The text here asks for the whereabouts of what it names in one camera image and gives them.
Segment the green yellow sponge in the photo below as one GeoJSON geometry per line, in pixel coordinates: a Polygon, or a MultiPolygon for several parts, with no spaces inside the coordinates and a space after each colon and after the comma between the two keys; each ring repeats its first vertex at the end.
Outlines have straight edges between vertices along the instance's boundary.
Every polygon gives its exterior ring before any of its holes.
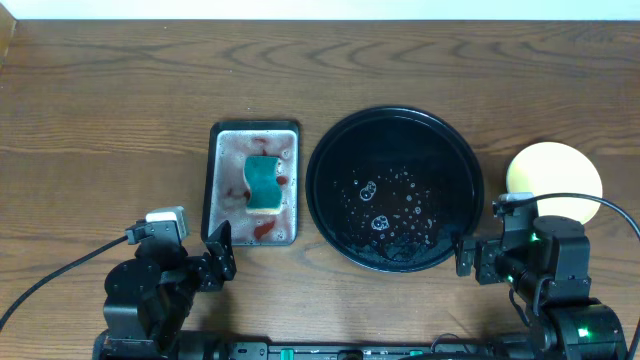
{"type": "Polygon", "coordinates": [[[279,159],[270,156],[250,156],[244,165],[244,178],[249,190],[247,211],[274,215],[281,211],[282,190],[277,182],[279,159]]]}

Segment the yellow plate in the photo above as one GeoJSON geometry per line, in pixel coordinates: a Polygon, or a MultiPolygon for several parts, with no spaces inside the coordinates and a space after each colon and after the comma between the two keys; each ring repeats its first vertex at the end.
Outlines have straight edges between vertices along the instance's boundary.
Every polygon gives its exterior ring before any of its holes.
{"type": "MultiPolygon", "coordinates": [[[[508,193],[577,193],[601,198],[603,185],[594,164],[577,149],[558,142],[539,142],[520,151],[506,172],[508,193]]],[[[540,216],[556,215],[589,222],[600,204],[591,200],[554,198],[537,202],[540,216]]]]}

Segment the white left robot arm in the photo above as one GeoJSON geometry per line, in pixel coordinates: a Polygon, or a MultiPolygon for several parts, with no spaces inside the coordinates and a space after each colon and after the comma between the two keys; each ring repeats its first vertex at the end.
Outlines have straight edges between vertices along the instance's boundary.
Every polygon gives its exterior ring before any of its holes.
{"type": "Polygon", "coordinates": [[[190,256],[175,220],[140,220],[125,231],[135,257],[106,277],[107,329],[94,342],[94,359],[197,359],[229,357],[219,335],[182,328],[198,292],[217,292],[237,268],[231,225],[222,222],[204,240],[207,251],[190,256]]]}

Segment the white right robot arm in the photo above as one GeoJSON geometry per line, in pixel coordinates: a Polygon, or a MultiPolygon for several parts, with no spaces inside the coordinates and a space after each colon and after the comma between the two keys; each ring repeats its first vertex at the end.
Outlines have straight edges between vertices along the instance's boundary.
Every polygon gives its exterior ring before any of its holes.
{"type": "Polygon", "coordinates": [[[624,359],[621,322],[590,295],[590,241],[584,226],[560,216],[506,216],[495,237],[460,236],[456,273],[481,285],[506,283],[525,306],[519,316],[535,355],[553,359],[624,359]]]}

